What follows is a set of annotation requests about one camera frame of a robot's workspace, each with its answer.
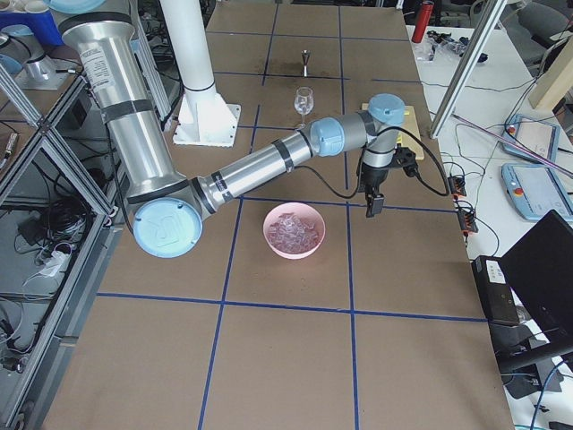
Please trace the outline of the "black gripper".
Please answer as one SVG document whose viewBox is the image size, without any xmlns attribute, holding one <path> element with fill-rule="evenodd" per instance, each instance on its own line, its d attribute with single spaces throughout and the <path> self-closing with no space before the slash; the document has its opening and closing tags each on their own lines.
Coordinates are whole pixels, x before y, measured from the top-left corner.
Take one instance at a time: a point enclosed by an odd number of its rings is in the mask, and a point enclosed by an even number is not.
<svg viewBox="0 0 573 430">
<path fill-rule="evenodd" d="M 364 193 L 366 201 L 366 217 L 374 218 L 381 214 L 384 208 L 385 196 L 381 193 L 381 184 L 388 178 L 389 167 L 372 167 L 361 162 L 357 173 L 359 175 L 358 192 Z"/>
</svg>

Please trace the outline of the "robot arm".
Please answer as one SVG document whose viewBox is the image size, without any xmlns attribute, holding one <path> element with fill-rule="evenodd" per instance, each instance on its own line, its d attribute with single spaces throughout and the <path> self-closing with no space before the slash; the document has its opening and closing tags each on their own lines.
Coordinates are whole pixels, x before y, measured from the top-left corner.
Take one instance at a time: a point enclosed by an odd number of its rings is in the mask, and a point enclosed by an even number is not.
<svg viewBox="0 0 573 430">
<path fill-rule="evenodd" d="M 77 52 L 102 121 L 130 181 L 133 237 L 147 254 L 175 258 L 191 251 L 206 218 L 225 203 L 301 167 L 307 160 L 363 149 L 358 188 L 369 215 L 381 210 L 379 188 L 398 156 L 405 105 L 373 96 L 368 107 L 309 123 L 287 137 L 213 172 L 188 178 L 174 166 L 131 41 L 126 1 L 93 1 L 51 10 L 64 43 Z"/>
</svg>

